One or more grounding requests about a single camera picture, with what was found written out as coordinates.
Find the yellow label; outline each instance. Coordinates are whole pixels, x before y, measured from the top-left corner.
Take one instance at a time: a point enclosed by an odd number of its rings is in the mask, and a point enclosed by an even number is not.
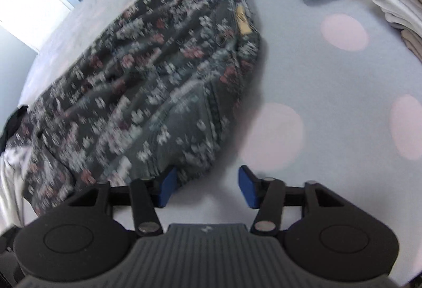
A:
[[[249,26],[248,19],[246,19],[245,15],[245,7],[241,4],[236,8],[236,21],[239,26],[240,33],[242,35],[246,35],[252,33],[251,27]]]

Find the polka dot fabric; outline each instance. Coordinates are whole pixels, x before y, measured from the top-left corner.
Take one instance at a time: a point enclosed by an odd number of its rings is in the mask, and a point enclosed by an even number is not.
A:
[[[31,104],[135,0],[83,0],[34,61]],[[399,285],[422,271],[422,65],[371,0],[248,0],[260,65],[214,169],[158,211],[169,223],[245,223],[247,164],[288,185],[315,180],[393,229]],[[130,212],[118,216],[132,227]]]

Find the floral pants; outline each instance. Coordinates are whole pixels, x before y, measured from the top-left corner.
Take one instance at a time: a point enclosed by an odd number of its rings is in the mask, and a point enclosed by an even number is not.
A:
[[[260,37],[245,0],[138,0],[45,91],[8,147],[30,144],[37,214],[95,182],[210,169]]]

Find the pink polka dot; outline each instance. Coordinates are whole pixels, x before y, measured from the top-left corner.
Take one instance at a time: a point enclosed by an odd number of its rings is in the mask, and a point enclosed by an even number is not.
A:
[[[422,156],[422,105],[417,99],[404,95],[394,101],[390,130],[400,155],[409,160]]]
[[[361,51],[369,43],[364,27],[346,14],[327,16],[321,24],[321,32],[331,45],[346,51]]]
[[[292,108],[267,103],[242,140],[240,156],[252,170],[280,170],[299,155],[304,138],[302,119]]]

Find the gray ribbed surface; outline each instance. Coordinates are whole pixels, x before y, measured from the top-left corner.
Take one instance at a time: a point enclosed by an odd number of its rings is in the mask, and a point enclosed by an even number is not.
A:
[[[76,283],[28,277],[18,288],[396,288],[386,277],[344,284],[308,274],[278,242],[244,225],[172,225],[165,235],[138,240],[113,270]]]

